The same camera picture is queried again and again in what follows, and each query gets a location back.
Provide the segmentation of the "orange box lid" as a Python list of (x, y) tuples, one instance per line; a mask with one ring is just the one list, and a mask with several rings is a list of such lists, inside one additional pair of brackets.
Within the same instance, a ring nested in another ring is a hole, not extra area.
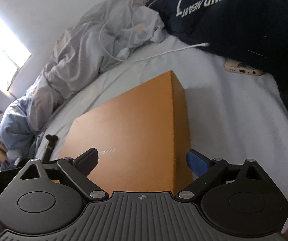
[(89, 179), (106, 192), (177, 193), (192, 182), (185, 91), (171, 71), (76, 118), (59, 157), (99, 153)]

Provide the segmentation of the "gold smartphone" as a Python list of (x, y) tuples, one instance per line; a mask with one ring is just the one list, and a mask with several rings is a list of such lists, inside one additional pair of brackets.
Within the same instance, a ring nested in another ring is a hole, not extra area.
[(241, 63), (240, 61), (227, 59), (224, 64), (224, 68), (233, 73), (252, 75), (252, 76), (261, 76), (263, 74), (262, 70), (257, 68), (250, 67), (247, 64)]

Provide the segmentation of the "white charger plug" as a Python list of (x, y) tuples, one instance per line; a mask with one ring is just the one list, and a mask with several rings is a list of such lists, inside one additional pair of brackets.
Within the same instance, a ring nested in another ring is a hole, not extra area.
[(126, 60), (130, 56), (130, 54), (131, 54), (130, 48), (126, 47), (120, 50), (117, 57), (121, 60)]

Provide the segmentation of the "grey blue duvet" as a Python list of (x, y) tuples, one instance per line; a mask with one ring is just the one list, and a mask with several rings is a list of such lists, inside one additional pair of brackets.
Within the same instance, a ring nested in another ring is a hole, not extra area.
[(67, 29), (39, 76), (24, 95), (12, 102), (0, 123), (7, 148), (7, 163), (33, 158), (34, 142), (53, 114), (92, 83), (115, 67), (118, 53), (131, 53), (165, 39), (164, 23), (147, 0), (106, 0), (91, 8)]

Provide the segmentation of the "navy printed pillow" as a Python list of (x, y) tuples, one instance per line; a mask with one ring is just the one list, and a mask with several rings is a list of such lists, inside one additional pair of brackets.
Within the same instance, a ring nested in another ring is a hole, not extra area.
[(271, 74), (288, 111), (288, 0), (151, 0), (182, 42)]

